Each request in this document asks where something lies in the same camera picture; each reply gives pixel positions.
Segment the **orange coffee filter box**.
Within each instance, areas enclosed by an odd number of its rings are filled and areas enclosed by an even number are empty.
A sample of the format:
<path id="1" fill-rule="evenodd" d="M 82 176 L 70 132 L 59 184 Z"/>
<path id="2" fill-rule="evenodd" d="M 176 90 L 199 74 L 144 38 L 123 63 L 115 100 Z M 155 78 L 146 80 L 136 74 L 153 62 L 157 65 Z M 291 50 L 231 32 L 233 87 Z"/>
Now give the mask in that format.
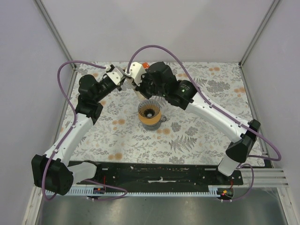
<path id="1" fill-rule="evenodd" d="M 150 65 L 147 62 L 144 62 L 142 64 L 142 66 L 143 66 L 144 69 L 148 69 L 150 67 Z"/>

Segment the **grey ribbed glass dripper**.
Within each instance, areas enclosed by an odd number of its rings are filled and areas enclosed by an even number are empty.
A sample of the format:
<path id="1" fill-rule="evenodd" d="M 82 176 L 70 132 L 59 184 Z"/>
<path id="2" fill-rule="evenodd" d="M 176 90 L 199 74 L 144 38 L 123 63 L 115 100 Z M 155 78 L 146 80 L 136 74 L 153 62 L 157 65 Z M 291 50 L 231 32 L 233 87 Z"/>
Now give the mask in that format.
<path id="1" fill-rule="evenodd" d="M 153 99 L 143 100 L 138 105 L 138 112 L 148 118 L 154 117 L 156 114 L 160 112 L 161 106 L 158 101 Z"/>

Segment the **round wooden dripper stand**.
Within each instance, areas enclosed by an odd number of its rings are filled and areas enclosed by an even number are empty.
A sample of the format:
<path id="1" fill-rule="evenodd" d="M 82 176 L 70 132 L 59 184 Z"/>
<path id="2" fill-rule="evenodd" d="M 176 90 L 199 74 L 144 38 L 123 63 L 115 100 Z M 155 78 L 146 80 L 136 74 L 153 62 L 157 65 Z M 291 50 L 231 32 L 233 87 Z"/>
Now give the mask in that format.
<path id="1" fill-rule="evenodd" d="M 145 116 L 141 115 L 140 113 L 138 114 L 138 118 L 139 118 L 140 122 L 143 124 L 146 124 L 146 125 L 156 124 L 160 120 L 161 116 L 162 116 L 161 112 L 159 112 L 152 118 L 145 117 Z"/>

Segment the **grey glass carafe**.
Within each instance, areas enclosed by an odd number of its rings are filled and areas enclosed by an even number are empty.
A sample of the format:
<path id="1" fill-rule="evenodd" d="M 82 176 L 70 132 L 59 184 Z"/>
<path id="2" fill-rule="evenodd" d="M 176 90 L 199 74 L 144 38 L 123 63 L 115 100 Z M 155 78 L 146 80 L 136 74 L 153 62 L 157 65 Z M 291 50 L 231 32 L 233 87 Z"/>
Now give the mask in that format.
<path id="1" fill-rule="evenodd" d="M 161 126 L 161 124 L 163 122 L 166 122 L 167 120 L 167 117 L 165 115 L 162 115 L 160 120 L 156 123 L 156 124 L 153 124 L 153 125 L 146 125 L 146 124 L 142 124 L 143 128 L 148 130 L 148 131 L 155 131 L 155 130 L 158 130 Z"/>

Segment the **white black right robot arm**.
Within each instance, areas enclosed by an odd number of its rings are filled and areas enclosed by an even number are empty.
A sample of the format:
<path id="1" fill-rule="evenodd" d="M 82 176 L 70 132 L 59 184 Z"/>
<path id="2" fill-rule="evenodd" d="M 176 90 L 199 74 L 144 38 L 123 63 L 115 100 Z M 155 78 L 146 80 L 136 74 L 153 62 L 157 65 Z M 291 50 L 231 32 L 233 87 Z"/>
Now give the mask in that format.
<path id="1" fill-rule="evenodd" d="M 200 116 L 223 132 L 231 141 L 215 172 L 215 180 L 226 184 L 233 171 L 246 161 L 257 140 L 260 122 L 243 120 L 199 94 L 188 80 L 177 80 L 169 65 L 156 62 L 148 68 L 134 62 L 129 69 L 135 91 L 149 99 L 163 97 L 169 104 Z"/>

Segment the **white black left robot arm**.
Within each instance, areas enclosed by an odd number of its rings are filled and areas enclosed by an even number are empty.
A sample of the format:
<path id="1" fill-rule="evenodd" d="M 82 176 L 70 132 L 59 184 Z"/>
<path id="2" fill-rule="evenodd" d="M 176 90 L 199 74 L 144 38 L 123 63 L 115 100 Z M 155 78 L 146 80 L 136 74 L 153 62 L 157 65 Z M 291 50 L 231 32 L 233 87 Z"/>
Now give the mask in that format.
<path id="1" fill-rule="evenodd" d="M 88 179 L 93 184 L 103 180 L 96 163 L 85 161 L 69 166 L 69 161 L 84 135 L 95 125 L 103 106 L 100 101 L 115 89 L 120 89 L 125 77 L 117 72 L 106 73 L 101 81 L 92 75 L 79 80 L 75 119 L 69 129 L 45 152 L 31 161 L 34 183 L 42 192 L 65 195 L 73 184 Z"/>

